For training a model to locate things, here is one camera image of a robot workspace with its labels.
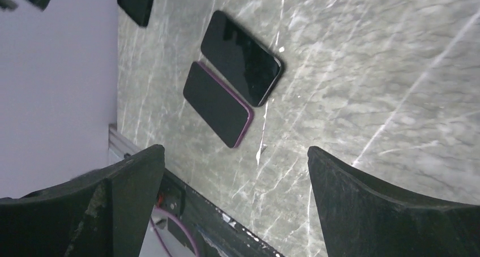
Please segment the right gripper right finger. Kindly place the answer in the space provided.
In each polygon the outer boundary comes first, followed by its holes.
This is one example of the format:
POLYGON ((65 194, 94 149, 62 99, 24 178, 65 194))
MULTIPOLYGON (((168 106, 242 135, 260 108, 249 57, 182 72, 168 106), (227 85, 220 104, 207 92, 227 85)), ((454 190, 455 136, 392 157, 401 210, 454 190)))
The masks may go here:
POLYGON ((307 155, 329 256, 479 255, 479 206, 403 189, 319 147, 307 155))

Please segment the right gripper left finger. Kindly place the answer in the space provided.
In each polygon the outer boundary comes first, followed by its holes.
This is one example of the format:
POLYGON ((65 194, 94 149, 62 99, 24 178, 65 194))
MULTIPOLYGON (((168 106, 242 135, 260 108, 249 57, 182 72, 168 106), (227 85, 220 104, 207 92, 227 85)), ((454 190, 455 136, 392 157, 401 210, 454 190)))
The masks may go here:
POLYGON ((165 170, 152 145, 70 181, 1 199, 2 256, 138 256, 165 170))

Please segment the purple smartphone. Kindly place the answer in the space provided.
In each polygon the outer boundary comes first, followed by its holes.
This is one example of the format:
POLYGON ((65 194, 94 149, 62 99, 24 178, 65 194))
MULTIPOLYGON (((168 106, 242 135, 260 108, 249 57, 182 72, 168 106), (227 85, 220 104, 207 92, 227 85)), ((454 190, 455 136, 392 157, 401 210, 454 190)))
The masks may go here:
POLYGON ((240 145, 254 112, 204 63, 191 64, 183 96, 227 147, 240 145))

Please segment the black smartphone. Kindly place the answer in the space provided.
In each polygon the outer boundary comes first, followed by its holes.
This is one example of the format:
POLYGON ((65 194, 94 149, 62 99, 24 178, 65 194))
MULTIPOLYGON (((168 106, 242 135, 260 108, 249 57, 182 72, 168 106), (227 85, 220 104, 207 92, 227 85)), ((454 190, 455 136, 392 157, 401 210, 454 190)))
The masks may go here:
POLYGON ((284 70, 280 59, 220 10, 213 12, 200 50, 254 107, 267 101, 284 70))

